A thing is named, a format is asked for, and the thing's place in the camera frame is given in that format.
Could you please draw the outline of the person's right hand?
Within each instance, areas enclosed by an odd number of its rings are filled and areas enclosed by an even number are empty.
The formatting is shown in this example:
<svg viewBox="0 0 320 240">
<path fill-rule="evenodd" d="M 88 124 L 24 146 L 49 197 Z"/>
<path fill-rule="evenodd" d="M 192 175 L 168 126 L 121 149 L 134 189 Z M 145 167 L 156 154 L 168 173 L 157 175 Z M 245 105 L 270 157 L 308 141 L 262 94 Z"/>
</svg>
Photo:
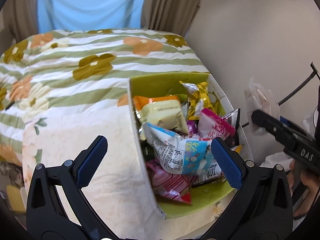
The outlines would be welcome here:
<svg viewBox="0 0 320 240">
<path fill-rule="evenodd" d="M 297 169 L 295 168 L 296 161 L 293 159 L 289 164 L 289 173 L 287 174 L 287 180 L 291 194 L 293 194 L 293 186 L 295 185 L 295 179 L 298 177 Z M 302 195 L 299 196 L 300 205 L 293 213 L 294 220 L 298 220 L 304 217 L 308 211 L 313 207 L 316 200 L 319 198 L 319 176 L 308 170 L 301 170 L 299 175 L 300 182 L 298 185 L 303 185 Z"/>
</svg>

